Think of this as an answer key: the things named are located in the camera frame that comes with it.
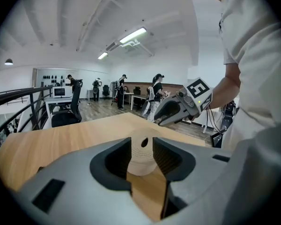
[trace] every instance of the black pants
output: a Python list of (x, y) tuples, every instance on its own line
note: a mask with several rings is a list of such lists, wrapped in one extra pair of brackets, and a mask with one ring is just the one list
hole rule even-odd
[(124, 95), (118, 92), (118, 108), (123, 107), (123, 99), (124, 99)]
[(94, 101), (98, 101), (99, 100), (99, 91), (97, 93), (94, 93)]

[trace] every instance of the fluorescent light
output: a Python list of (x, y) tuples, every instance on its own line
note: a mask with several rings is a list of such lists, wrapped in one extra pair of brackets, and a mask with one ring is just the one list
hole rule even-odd
[(11, 65), (13, 65), (13, 61), (9, 58), (6, 60), (6, 62), (4, 64), (7, 66), (11, 66)]
[(120, 40), (121, 43), (126, 43), (128, 42), (129, 40), (131, 40), (132, 38), (135, 38), (137, 37), (138, 35), (140, 34), (143, 34), (147, 32), (147, 30), (145, 28), (141, 28), (141, 29), (138, 29), (137, 31), (131, 33), (130, 35), (128, 35), (127, 37), (123, 38), (122, 40)]
[(98, 57), (99, 60), (105, 58), (108, 55), (107, 52), (102, 53), (102, 55), (100, 57)]

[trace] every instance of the ceiling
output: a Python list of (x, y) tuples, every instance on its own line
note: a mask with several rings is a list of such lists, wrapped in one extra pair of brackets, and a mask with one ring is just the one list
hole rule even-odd
[(19, 0), (0, 29), (0, 69), (7, 58), (32, 48), (59, 48), (96, 61), (112, 42), (141, 27), (148, 32), (137, 39), (147, 51), (118, 47), (101, 62), (183, 45), (196, 65), (200, 43), (219, 40), (220, 15), (216, 0)]

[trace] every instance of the cap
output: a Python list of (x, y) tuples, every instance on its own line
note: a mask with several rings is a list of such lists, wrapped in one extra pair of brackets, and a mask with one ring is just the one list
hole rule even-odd
[(159, 73), (159, 74), (157, 74), (157, 75), (155, 76), (156, 79), (158, 79), (158, 78), (160, 78), (160, 77), (164, 78), (164, 75), (161, 75), (161, 74)]

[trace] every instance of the white t-shirt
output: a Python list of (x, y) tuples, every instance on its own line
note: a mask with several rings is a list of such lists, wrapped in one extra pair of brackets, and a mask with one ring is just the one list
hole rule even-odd
[(239, 111), (222, 147), (281, 123), (281, 24), (264, 0), (222, 0), (224, 64), (237, 63)]

